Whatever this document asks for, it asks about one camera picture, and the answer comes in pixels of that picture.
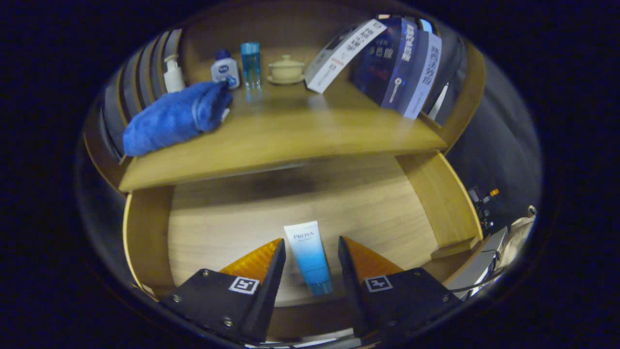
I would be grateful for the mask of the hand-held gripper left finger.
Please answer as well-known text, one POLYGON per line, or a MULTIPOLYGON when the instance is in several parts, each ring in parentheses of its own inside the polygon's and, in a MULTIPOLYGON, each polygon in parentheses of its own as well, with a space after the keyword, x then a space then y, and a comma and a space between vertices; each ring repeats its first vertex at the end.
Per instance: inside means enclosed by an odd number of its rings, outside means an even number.
POLYGON ((285 241, 278 238, 224 271, 198 270, 160 303, 193 325, 231 342, 264 342, 285 261, 285 241))

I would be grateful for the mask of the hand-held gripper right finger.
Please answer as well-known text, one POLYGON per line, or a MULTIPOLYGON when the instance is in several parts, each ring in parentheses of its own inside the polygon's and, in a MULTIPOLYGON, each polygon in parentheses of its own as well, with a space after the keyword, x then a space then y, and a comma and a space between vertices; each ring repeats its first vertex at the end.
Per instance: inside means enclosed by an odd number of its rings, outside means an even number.
POLYGON ((338 257, 361 338, 407 342, 462 304, 425 269, 404 270, 351 238, 339 238, 338 257))

